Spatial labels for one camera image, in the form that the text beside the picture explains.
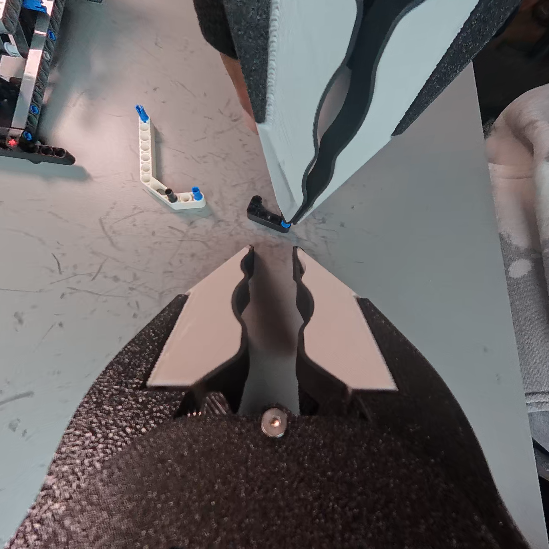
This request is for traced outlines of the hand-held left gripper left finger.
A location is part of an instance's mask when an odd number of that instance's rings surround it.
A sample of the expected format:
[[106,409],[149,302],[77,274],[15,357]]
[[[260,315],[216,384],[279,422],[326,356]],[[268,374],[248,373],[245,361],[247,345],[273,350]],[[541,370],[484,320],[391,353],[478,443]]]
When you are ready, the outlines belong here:
[[249,303],[254,248],[240,251],[184,295],[147,388],[191,388],[236,359],[246,339],[242,313]]

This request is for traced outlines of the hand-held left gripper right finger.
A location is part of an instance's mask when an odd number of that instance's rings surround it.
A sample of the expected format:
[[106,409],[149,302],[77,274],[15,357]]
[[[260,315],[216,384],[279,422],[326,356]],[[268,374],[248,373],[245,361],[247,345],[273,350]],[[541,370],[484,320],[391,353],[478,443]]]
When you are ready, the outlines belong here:
[[293,249],[298,336],[297,376],[311,393],[396,392],[397,385],[359,296],[303,249]]

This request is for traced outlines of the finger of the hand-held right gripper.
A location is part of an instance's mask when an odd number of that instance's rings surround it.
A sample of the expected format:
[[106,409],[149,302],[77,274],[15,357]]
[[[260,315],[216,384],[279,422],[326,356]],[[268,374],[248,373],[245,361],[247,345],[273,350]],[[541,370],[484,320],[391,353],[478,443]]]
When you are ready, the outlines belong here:
[[361,9],[356,1],[272,1],[264,122],[257,125],[278,206],[290,222],[318,150],[319,107],[342,65]]
[[298,223],[392,138],[477,1],[373,1],[350,58],[347,95],[322,134]]

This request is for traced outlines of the black angled toy beam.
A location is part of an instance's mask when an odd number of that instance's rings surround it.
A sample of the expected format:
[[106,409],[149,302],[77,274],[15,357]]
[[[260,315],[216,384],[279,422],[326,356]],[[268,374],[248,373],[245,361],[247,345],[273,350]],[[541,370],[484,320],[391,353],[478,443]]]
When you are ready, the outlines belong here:
[[251,198],[246,209],[246,215],[251,221],[272,230],[276,230],[284,234],[288,233],[290,230],[290,228],[284,229],[281,227],[281,220],[285,221],[283,216],[266,209],[263,205],[262,197],[259,195]]

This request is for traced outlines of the white angled toy beam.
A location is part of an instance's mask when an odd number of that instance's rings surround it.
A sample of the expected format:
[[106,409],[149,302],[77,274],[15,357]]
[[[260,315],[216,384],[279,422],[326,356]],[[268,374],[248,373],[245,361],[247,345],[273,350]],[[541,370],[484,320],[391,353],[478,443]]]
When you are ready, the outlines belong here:
[[156,199],[158,202],[166,205],[169,209],[173,211],[202,209],[206,206],[205,197],[203,202],[193,201],[191,190],[181,193],[177,193],[174,191],[178,195],[178,202],[170,203],[167,200],[165,196],[165,189],[167,189],[168,187],[156,178],[155,128],[151,118],[149,122],[145,124],[141,122],[138,117],[138,145],[140,182],[143,188],[148,192],[151,197]]

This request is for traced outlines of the grey black toy truck chassis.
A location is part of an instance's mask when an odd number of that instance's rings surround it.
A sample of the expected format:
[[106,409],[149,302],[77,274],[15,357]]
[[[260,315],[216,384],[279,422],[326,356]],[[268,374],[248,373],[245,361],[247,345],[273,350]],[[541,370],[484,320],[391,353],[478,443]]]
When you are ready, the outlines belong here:
[[1,76],[1,157],[72,166],[65,148],[42,143],[37,129],[65,1],[1,1],[1,58],[23,62],[21,77]]

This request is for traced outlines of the grey desk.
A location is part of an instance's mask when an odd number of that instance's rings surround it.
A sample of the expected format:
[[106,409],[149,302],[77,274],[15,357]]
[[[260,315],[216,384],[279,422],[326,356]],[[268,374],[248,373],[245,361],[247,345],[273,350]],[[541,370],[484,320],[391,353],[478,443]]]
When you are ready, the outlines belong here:
[[[68,1],[42,134],[74,166],[1,159],[1,547],[34,502],[75,409],[113,356],[177,294],[252,244],[242,411],[298,410],[292,248],[375,306],[436,368],[524,537],[547,546],[473,69],[287,235],[250,133],[191,1]],[[156,178],[199,187],[173,211],[139,177],[138,116]]]

